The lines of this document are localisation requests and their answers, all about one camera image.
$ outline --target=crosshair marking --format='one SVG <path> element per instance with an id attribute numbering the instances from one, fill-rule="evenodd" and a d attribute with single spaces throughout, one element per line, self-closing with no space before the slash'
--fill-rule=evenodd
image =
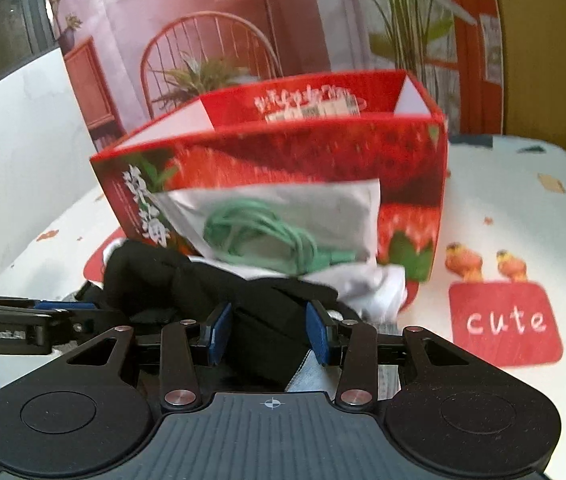
<path id="1" fill-rule="evenodd" d="M 269 409 L 273 410 L 274 408 L 279 407 L 281 404 L 285 404 L 285 402 L 281 402 L 280 400 L 272 397 L 271 399 L 268 399 L 265 402 L 262 402 L 262 404 L 265 404 L 265 406 L 267 406 Z"/>

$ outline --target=red gift bag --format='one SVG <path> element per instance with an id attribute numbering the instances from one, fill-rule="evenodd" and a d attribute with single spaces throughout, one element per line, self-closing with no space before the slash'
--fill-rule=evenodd
<path id="1" fill-rule="evenodd" d="M 378 179 L 378 261 L 430 275 L 447 165 L 441 110 L 405 71 L 310 74 L 209 92 L 92 157 L 127 237 L 191 253 L 174 189 Z"/>

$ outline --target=strawberry print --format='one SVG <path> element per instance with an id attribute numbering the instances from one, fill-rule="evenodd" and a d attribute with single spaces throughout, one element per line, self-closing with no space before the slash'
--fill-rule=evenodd
<path id="1" fill-rule="evenodd" d="M 408 280 L 428 280 L 440 221 L 441 212 L 437 208 L 381 205 L 377 226 L 378 262 L 404 266 Z"/>
<path id="2" fill-rule="evenodd" d="M 317 179 L 300 173 L 270 170 L 226 153 L 195 146 L 177 150 L 169 167 L 177 167 L 165 190 L 191 187 L 222 188 L 252 184 L 294 184 Z"/>
<path id="3" fill-rule="evenodd" d="M 401 189 L 436 160 L 427 124 L 417 122 L 380 126 L 356 121 L 342 123 L 338 130 L 315 124 L 287 132 L 225 136 L 207 140 L 205 146 L 323 182 L 378 178 L 383 190 Z"/>

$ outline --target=red label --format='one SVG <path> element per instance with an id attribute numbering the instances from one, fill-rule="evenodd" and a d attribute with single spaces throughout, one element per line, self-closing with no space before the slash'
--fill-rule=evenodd
<path id="1" fill-rule="evenodd" d="M 105 271 L 105 263 L 103 263 L 103 253 L 105 249 L 115 240 L 125 238 L 125 233 L 121 228 L 114 231 L 109 237 L 96 249 L 95 253 L 90 256 L 90 259 L 83 268 L 83 277 L 90 282 L 102 283 L 103 272 Z"/>
<path id="2" fill-rule="evenodd" d="M 450 286 L 454 344 L 498 367 L 556 363 L 563 344 L 545 290 L 537 283 Z"/>

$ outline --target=red cabinet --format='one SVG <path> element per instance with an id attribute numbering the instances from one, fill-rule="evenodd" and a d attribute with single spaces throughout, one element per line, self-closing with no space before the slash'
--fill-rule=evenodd
<path id="1" fill-rule="evenodd" d="M 93 38 L 64 56 L 83 119 L 97 150 L 124 135 L 116 105 L 96 55 Z"/>

